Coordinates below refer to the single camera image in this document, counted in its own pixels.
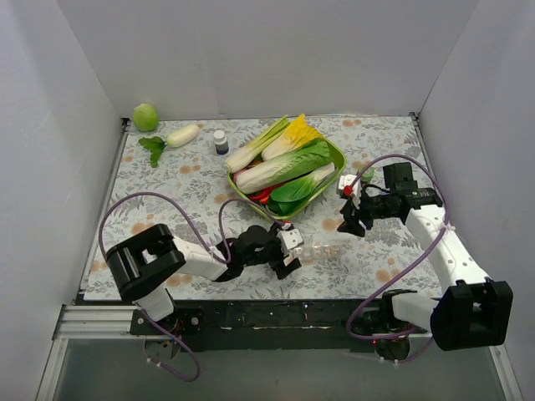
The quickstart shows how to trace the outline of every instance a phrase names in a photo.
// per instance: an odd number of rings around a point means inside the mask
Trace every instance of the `tabletop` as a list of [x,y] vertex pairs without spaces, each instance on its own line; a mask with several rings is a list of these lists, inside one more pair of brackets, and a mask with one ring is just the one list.
[[[134,125],[125,143],[120,167],[110,199],[110,206],[137,191],[150,190],[175,199],[194,221],[205,241],[221,241],[217,212],[227,199],[236,197],[225,176],[226,156],[216,154],[212,134],[222,129],[227,134],[231,154],[238,147],[264,131],[275,119],[212,119],[198,121],[162,121],[151,133],[141,133]],[[418,136],[409,117],[318,116],[307,121],[335,143],[348,160],[345,174],[355,173],[366,162],[392,153],[408,155],[425,163]],[[147,136],[165,138],[171,131],[187,124],[197,124],[199,135],[178,149],[168,148],[159,167],[151,168],[149,152],[138,140]],[[376,169],[373,183],[382,185],[382,165],[399,160],[385,160]],[[430,182],[413,168],[420,186]],[[365,238],[336,231],[342,222],[339,214],[344,201],[328,187],[292,223],[301,231],[306,246],[336,245],[337,259],[307,261],[284,280],[278,280],[268,266],[246,267],[243,274],[229,282],[210,282],[202,277],[176,273],[166,281],[175,299],[334,299],[367,297],[395,276],[421,254],[419,244],[399,219],[376,221]],[[237,236],[251,225],[266,228],[270,221],[250,207],[233,203],[226,207],[225,232]],[[104,245],[111,246],[153,226],[167,224],[174,235],[196,242],[191,228],[173,206],[145,196],[130,200],[117,209],[104,229]],[[93,257],[87,301],[120,300],[117,287],[99,250]],[[424,261],[403,277],[393,288],[416,290],[428,297],[441,294],[438,278],[429,262]]]

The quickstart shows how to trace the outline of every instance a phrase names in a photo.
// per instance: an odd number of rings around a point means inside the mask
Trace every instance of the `small bottle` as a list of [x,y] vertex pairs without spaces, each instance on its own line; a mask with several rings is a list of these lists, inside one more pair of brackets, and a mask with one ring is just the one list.
[[228,153],[227,137],[220,129],[214,132],[214,144],[216,145],[216,152],[218,155],[226,155]]

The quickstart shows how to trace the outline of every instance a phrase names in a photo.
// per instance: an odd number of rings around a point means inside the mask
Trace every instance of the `white wall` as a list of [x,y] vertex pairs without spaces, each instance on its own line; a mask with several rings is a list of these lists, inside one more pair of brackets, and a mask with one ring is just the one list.
[[535,399],[535,2],[481,0],[421,118],[455,225],[514,292],[507,351]]
[[120,120],[54,0],[0,0],[0,399],[35,397]]
[[58,0],[121,116],[419,111],[476,0]]

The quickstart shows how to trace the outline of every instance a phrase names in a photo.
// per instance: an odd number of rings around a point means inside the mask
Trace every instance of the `green basket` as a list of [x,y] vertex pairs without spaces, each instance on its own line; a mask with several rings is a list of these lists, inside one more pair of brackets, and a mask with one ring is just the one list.
[[[336,182],[336,180],[338,179],[338,177],[340,177],[340,175],[344,172],[344,169],[345,169],[345,165],[347,163],[347,160],[345,159],[345,155],[344,153],[342,153],[342,150],[340,150],[335,144],[333,144],[330,140],[325,139],[325,142],[327,142],[327,145],[329,146],[329,152],[331,154],[331,156],[333,157],[333,163],[334,163],[334,166],[336,167],[336,174],[333,175],[329,180],[325,181],[319,188],[316,188],[316,191],[312,194],[312,196],[310,196],[307,200],[304,200],[303,201],[303,204],[302,205],[299,205],[299,207],[297,207],[292,213],[290,213],[289,215],[285,215],[285,216],[278,216],[277,214],[269,211],[269,213],[271,215],[273,215],[277,220],[290,220],[292,217],[294,217],[295,215],[297,215],[300,211],[302,211],[305,207],[307,207],[308,205],[310,205],[310,203],[312,203],[314,201],[314,199],[316,199],[318,197],[319,194],[321,194],[329,185],[331,185],[333,182]],[[231,174],[228,173],[227,174],[227,179],[228,179],[228,182],[230,183],[230,185],[232,186],[232,188],[234,188],[234,190],[241,196],[241,198],[243,199],[249,199],[247,198],[247,196],[241,192],[236,184],[234,184],[234,181],[232,181],[232,177],[231,177]],[[250,205],[258,214],[268,218],[268,215],[266,215],[266,212],[264,210],[264,208],[260,205],[258,206],[253,206],[253,205]]]

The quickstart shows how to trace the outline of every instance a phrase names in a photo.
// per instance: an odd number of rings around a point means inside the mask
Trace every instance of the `gray floor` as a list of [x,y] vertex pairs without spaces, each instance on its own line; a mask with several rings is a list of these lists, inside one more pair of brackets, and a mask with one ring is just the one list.
[[[398,368],[344,350],[206,352],[195,383],[147,363],[142,348],[141,340],[69,341],[55,399],[504,399],[487,348],[444,353],[433,345]],[[184,354],[171,364],[192,371]]]

